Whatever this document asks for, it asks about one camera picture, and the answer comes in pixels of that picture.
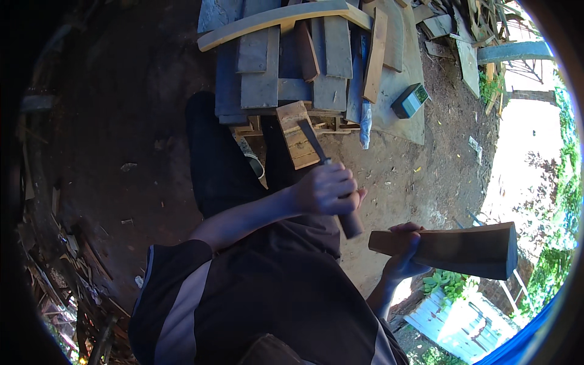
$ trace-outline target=person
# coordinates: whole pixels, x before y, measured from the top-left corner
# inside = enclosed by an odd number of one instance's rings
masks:
[[[278,121],[263,117],[265,189],[215,96],[198,92],[185,111],[194,196],[204,221],[189,240],[148,250],[128,337],[148,364],[407,364],[386,322],[412,263],[411,244],[389,259],[367,301],[338,265],[333,215],[366,194],[343,164],[294,170]]]

